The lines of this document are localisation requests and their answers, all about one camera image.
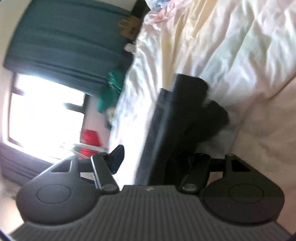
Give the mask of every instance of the green cloth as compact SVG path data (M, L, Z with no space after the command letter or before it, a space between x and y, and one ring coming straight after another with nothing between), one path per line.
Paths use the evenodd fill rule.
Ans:
M122 92L125 71L115 69L110 71L108 85L104 87L98 102L98 111L104 113L112 106L116 106L120 93Z

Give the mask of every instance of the black trousers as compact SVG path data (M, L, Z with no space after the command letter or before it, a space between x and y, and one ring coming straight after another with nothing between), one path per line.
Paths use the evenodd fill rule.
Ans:
M228 123L225 109L205 103L207 91L205 81L183 74L176 75L172 91L161 89L135 185L179 185L188 155Z

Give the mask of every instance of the bed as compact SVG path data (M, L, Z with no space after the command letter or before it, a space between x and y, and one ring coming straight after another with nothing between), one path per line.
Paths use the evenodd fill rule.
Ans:
M175 73L197 76L230 124L198 152L232 152L277 183L279 223L296 231L296 3L291 0L171 0L150 11L116 107L109 148L126 155L115 175L131 185L161 88Z

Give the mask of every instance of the bed sheet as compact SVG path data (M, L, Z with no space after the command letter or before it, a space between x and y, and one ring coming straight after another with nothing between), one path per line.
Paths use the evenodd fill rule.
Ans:
M169 90L175 73L197 76L230 117L197 151L233 152L280 185L279 221L296 231L296 3L176 0L168 7L145 17L116 108L110 149L126 150L116 181L133 184L160 88Z

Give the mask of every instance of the blue curtain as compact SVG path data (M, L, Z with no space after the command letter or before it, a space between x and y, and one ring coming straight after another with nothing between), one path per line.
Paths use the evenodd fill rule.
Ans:
M4 67L99 95L108 72L128 68L119 22L130 15L92 0L33 0L11 40Z

